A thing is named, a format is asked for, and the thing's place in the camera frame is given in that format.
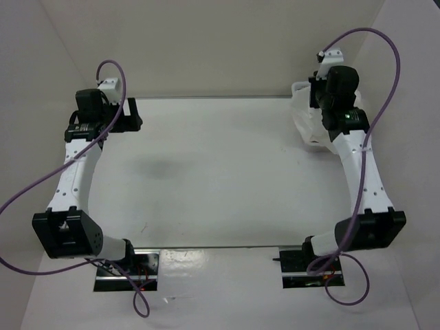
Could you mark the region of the white pleated skirt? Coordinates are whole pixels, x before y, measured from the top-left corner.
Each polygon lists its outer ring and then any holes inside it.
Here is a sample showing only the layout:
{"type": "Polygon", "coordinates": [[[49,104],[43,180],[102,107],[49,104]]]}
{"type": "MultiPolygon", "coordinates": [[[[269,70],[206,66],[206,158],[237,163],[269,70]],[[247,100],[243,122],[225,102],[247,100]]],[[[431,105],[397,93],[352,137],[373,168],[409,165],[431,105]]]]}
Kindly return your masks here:
{"type": "Polygon", "coordinates": [[[291,97],[291,111],[294,124],[309,151],[329,151],[335,155],[338,154],[335,146],[330,141],[328,131],[322,124],[320,109],[311,108],[309,99],[291,97]]]}

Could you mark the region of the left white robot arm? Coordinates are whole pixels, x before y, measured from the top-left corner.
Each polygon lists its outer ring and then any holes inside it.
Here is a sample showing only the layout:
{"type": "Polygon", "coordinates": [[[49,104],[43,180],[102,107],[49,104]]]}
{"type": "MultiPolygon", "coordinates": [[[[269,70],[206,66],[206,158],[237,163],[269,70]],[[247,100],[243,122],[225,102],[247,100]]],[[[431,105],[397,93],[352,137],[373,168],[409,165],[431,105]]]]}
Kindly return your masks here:
{"type": "Polygon", "coordinates": [[[56,192],[45,212],[36,213],[32,227],[51,259],[106,259],[120,274],[130,274],[137,265],[128,239],[105,235],[89,216],[89,193],[110,127],[114,133],[136,132],[142,126],[135,98],[128,98],[129,114],[111,93],[100,89],[76,92],[77,110],[65,130],[65,164],[56,192]]]}

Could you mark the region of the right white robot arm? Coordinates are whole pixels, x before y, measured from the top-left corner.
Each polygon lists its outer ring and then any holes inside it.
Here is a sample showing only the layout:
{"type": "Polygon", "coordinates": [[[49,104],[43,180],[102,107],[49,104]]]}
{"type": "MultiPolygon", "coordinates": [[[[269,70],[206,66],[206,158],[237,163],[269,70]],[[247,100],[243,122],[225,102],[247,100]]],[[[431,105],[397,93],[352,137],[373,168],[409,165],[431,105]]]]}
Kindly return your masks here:
{"type": "Polygon", "coordinates": [[[406,225],[406,215],[386,194],[369,140],[372,126],[365,111],[355,106],[357,71],[336,65],[325,78],[309,81],[310,105],[321,111],[322,125],[342,163],[352,212],[332,231],[305,240],[308,249],[301,262],[316,270],[334,253],[387,248],[406,225]]]}

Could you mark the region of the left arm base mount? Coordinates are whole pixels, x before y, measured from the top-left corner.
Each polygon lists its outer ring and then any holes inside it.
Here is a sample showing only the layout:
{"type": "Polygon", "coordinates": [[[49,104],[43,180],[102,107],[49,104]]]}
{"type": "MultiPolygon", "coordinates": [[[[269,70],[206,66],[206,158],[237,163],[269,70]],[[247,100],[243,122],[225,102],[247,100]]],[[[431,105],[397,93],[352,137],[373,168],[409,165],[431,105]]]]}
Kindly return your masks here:
{"type": "MultiPolygon", "coordinates": [[[[96,276],[93,290],[95,292],[131,292],[134,290],[126,276],[108,262],[94,262],[96,276]]],[[[120,267],[142,292],[155,292],[158,286],[160,250],[135,248],[130,265],[120,267]]]]}

